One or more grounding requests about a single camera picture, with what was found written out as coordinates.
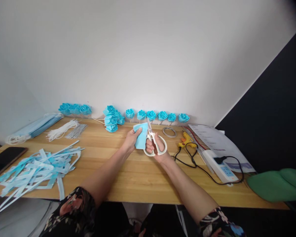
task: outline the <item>scissors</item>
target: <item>scissors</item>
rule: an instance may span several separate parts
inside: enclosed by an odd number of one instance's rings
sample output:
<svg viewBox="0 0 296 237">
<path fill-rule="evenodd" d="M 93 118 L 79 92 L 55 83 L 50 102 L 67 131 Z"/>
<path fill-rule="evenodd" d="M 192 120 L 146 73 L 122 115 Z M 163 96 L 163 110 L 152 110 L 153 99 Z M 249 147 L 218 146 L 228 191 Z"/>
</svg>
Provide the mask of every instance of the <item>scissors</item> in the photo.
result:
<svg viewBox="0 0 296 237">
<path fill-rule="evenodd" d="M 160 139 L 162 140 L 162 142 L 164 143 L 164 150 L 163 151 L 160 151 L 159 146 L 158 146 L 158 144 L 157 144 L 157 142 L 155 140 L 155 133 L 151 129 L 151 124 L 150 124 L 149 119 L 147 119 L 147 121 L 148 121 L 148 135 L 147 135 L 147 139 L 149 139 L 150 141 L 152 141 L 152 139 L 153 139 L 154 140 L 154 143 L 156 145 L 157 151 L 158 151 L 158 155 L 163 155 L 164 153 L 167 152 L 167 148 L 168 148 L 167 143 L 165 142 L 165 140 L 161 136 L 159 136 Z M 152 151 L 152 153 L 148 153 L 146 151 L 146 149 L 144 149 L 144 152 L 145 152 L 145 154 L 147 156 L 155 156 L 155 152 L 154 151 Z"/>
</svg>

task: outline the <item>floral clothing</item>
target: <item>floral clothing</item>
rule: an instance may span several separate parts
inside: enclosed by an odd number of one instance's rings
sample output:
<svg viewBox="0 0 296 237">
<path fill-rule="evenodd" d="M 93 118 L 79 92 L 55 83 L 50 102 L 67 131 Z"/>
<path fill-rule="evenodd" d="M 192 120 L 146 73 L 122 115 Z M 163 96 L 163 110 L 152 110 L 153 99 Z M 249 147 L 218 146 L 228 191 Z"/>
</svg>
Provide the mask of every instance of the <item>floral clothing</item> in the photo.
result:
<svg viewBox="0 0 296 237">
<path fill-rule="evenodd" d="M 96 209 L 93 197 L 85 189 L 77 187 L 61 201 L 59 207 L 51 214 L 40 237 L 95 236 L 95 216 Z M 118 237 L 135 235 L 131 229 L 126 229 Z M 158 233 L 153 233 L 152 236 L 161 237 Z M 246 235 L 241 227 L 229 222 L 218 207 L 200 221 L 198 236 L 244 237 Z"/>
</svg>

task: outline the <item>blue paper rose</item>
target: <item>blue paper rose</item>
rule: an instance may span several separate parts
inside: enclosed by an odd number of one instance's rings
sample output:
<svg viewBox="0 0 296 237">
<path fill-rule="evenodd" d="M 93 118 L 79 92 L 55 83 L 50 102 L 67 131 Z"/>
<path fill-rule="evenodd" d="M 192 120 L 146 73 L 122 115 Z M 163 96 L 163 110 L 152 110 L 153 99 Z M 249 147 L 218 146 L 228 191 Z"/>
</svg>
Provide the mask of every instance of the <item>blue paper rose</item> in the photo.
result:
<svg viewBox="0 0 296 237">
<path fill-rule="evenodd" d="M 109 132 L 116 132 L 118 129 L 117 125 L 109 125 L 109 126 L 106 126 L 105 130 L 109 131 Z"/>
<path fill-rule="evenodd" d="M 140 110 L 140 111 L 137 113 L 137 119 L 138 119 L 138 120 L 144 120 L 145 118 L 146 118 L 146 113 L 145 113 L 145 111 Z"/>
<path fill-rule="evenodd" d="M 91 112 L 91 109 L 90 109 L 90 107 L 88 105 L 82 105 L 80 107 L 80 113 L 83 114 L 83 115 L 89 115 L 92 112 Z"/>
<path fill-rule="evenodd" d="M 147 112 L 147 118 L 149 119 L 149 121 L 153 121 L 156 119 L 156 113 L 151 110 Z"/>
<path fill-rule="evenodd" d="M 160 111 L 159 114 L 158 114 L 158 120 L 159 121 L 164 121 L 166 120 L 168 117 L 168 114 L 164 111 Z"/>
<path fill-rule="evenodd" d="M 121 117 L 122 117 L 121 113 L 120 113 L 118 110 L 115 110 L 114 115 L 115 115 L 117 118 L 121 118 Z"/>
<path fill-rule="evenodd" d="M 70 104 L 68 103 L 63 103 L 60 107 L 59 107 L 59 112 L 61 112 L 63 115 L 70 115 L 70 110 L 69 110 Z"/>
<path fill-rule="evenodd" d="M 104 118 L 105 126 L 111 126 L 117 124 L 117 117 L 115 115 L 107 115 Z"/>
<path fill-rule="evenodd" d="M 78 104 L 70 105 L 69 111 L 72 114 L 80 114 L 80 105 L 78 105 Z"/>
<path fill-rule="evenodd" d="M 106 109 L 103 110 L 103 113 L 104 113 L 104 115 L 106 115 L 108 113 L 114 114 L 115 113 L 115 108 L 112 105 L 110 105 L 110 106 L 108 105 L 106 107 Z"/>
<path fill-rule="evenodd" d="M 168 115 L 169 122 L 174 122 L 176 119 L 177 119 L 177 116 L 174 113 Z"/>
<path fill-rule="evenodd" d="M 179 114 L 179 122 L 187 122 L 190 119 L 190 117 L 187 114 Z"/>
<path fill-rule="evenodd" d="M 126 110 L 126 118 L 132 119 L 135 116 L 135 112 L 133 109 Z"/>
<path fill-rule="evenodd" d="M 119 119 L 117 120 L 117 124 L 118 124 L 118 125 L 124 125 L 124 123 L 125 123 L 125 117 L 124 117 L 124 116 L 121 117 L 121 118 L 119 118 Z"/>
</svg>

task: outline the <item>white wall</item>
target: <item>white wall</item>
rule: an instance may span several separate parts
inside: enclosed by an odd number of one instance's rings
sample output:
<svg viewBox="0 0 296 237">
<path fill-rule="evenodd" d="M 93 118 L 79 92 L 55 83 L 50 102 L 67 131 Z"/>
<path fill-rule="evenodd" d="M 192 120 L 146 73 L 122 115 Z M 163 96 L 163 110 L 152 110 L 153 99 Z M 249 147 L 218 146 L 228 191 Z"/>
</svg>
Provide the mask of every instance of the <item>white wall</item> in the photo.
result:
<svg viewBox="0 0 296 237">
<path fill-rule="evenodd" d="M 0 0 L 0 55 L 49 112 L 113 104 L 215 125 L 295 33 L 284 0 Z"/>
<path fill-rule="evenodd" d="M 0 144 L 19 128 L 42 117 L 45 110 L 0 57 Z"/>
</svg>

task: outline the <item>white power strip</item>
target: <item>white power strip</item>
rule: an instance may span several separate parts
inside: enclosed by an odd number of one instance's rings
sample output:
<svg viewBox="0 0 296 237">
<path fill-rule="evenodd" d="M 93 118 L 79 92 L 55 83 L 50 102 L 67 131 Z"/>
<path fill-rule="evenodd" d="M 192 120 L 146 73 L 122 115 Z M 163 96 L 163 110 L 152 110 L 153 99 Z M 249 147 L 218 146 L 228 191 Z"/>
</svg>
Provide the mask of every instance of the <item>white power strip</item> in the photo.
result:
<svg viewBox="0 0 296 237">
<path fill-rule="evenodd" d="M 218 164 L 214 160 L 214 158 L 218 156 L 212 150 L 205 150 L 202 152 L 202 155 L 205 157 L 223 183 L 236 182 L 239 180 L 224 163 Z"/>
</svg>

